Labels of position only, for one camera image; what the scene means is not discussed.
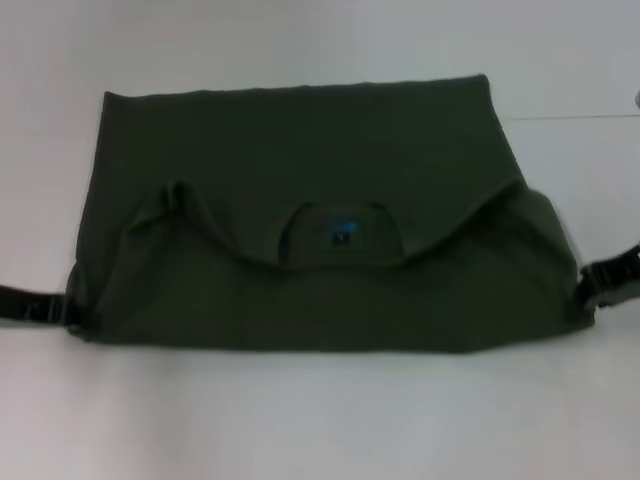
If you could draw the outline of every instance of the black buckle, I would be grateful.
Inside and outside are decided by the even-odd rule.
[[[640,297],[640,245],[580,270],[577,295],[586,311],[613,307]]]
[[[22,309],[22,320],[47,325],[66,325],[67,299],[62,295],[43,295],[27,300]]]

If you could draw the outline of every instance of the canvas bag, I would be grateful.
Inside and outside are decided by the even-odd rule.
[[[464,352],[593,324],[485,76],[105,94],[67,296],[116,344]]]

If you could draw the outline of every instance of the black strap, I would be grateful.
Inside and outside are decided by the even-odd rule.
[[[0,286],[0,319],[47,325],[80,325],[85,309],[57,293],[34,293]]]
[[[587,265],[580,274],[576,298],[586,312],[640,298],[640,245]]]

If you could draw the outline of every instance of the white backdrop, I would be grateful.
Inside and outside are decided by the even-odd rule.
[[[104,90],[484,72],[579,255],[618,253],[640,238],[638,18],[628,0],[4,0],[0,284],[63,287]],[[0,478],[637,480],[638,342],[640,302],[464,357],[104,348],[3,328]]]

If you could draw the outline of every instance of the bag flap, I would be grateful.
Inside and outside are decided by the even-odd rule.
[[[524,183],[484,76],[107,93],[79,259],[106,267],[119,233],[176,179],[232,251],[271,265],[282,264],[287,229],[326,217],[335,235],[336,222],[354,226],[350,209],[397,229],[400,251],[383,263],[402,263]]]

